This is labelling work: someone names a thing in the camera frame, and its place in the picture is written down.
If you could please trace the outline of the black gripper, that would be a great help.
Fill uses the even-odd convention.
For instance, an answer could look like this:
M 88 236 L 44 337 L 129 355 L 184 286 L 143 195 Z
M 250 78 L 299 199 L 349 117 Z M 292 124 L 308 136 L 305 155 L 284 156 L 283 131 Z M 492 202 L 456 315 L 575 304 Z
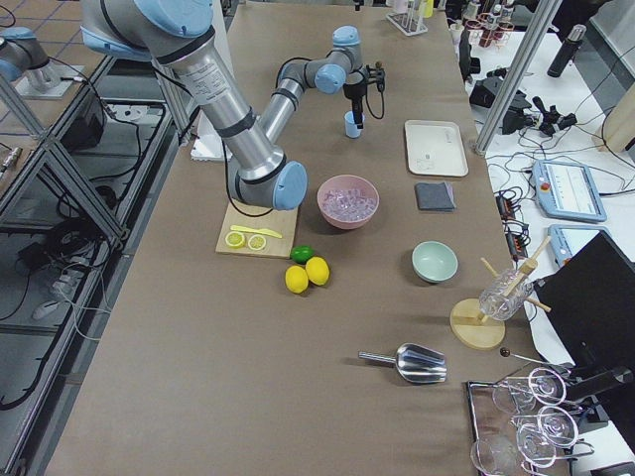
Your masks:
M 352 72 L 343 85 L 344 96 L 351 100 L 351 113 L 353 124 L 357 129 L 364 127 L 363 97 L 367 94 L 370 84 L 375 84 L 382 94 L 385 90 L 385 69 L 376 68 L 375 64 L 367 64 Z

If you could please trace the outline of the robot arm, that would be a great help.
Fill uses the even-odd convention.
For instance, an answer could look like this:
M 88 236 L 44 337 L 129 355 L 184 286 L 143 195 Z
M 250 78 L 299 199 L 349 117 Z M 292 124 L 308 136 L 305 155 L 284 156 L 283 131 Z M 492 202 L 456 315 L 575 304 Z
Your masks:
M 10 27 L 1 32 L 1 76 L 4 79 L 15 81 L 26 71 L 38 70 L 49 63 L 49 56 L 31 29 Z
M 385 87 L 380 65 L 363 63 L 353 26 L 332 34 L 323 59 L 290 59 L 277 74 L 276 88 L 258 115 L 217 51 L 209 1 L 84 1 L 83 41 L 114 58 L 154 61 L 171 69 L 232 154 L 225 166 L 228 195 L 242 203 L 293 210 L 304 200 L 308 174 L 287 159 L 275 140 L 309 88 L 325 94 L 343 91 L 353 123 L 363 126 L 367 87 Z

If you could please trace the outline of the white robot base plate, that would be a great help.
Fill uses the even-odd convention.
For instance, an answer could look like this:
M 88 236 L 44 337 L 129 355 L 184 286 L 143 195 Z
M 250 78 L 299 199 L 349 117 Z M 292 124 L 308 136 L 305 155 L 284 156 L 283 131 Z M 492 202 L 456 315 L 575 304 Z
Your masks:
M 223 146 L 220 136 L 203 112 L 198 114 L 195 134 L 196 138 L 190 152 L 190 157 L 194 161 L 223 162 L 224 158 L 232 159 L 231 151 L 227 146 Z

